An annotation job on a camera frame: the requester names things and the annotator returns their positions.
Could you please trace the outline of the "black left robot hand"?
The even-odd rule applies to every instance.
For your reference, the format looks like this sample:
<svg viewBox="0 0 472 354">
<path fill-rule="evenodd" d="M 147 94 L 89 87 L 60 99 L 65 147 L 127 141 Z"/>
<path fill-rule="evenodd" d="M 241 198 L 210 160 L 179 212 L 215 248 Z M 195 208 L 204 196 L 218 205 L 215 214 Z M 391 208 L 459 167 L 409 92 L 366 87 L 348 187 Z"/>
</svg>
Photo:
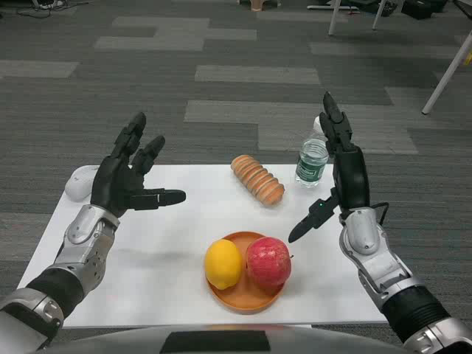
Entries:
<svg viewBox="0 0 472 354">
<path fill-rule="evenodd" d="M 140 148 L 146 116 L 139 112 L 125 126 L 111 154 L 101 162 L 91 189 L 91 204 L 121 218 L 129 209 L 153 210 L 180 204 L 186 200 L 183 190 L 146 189 L 145 175 L 165 145 L 162 135 Z"/>
</svg>

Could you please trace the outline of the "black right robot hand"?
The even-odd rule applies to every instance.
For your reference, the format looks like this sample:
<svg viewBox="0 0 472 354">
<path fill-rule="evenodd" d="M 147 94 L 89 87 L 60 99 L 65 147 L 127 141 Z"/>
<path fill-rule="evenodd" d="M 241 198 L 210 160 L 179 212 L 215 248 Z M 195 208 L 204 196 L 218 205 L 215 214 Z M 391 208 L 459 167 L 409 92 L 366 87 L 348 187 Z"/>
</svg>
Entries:
<svg viewBox="0 0 472 354">
<path fill-rule="evenodd" d="M 334 215 L 337 207 L 341 215 L 346 217 L 353 209 L 370 205 L 364 154 L 352 142 L 353 131 L 347 115 L 328 91 L 324 94 L 323 106 L 324 111 L 319 117 L 327 138 L 327 152 L 333 159 L 334 187 L 328 199 L 318 199 L 309 207 L 307 216 L 289 234 L 289 243 L 297 241 L 312 229 L 318 229 Z"/>
</svg>

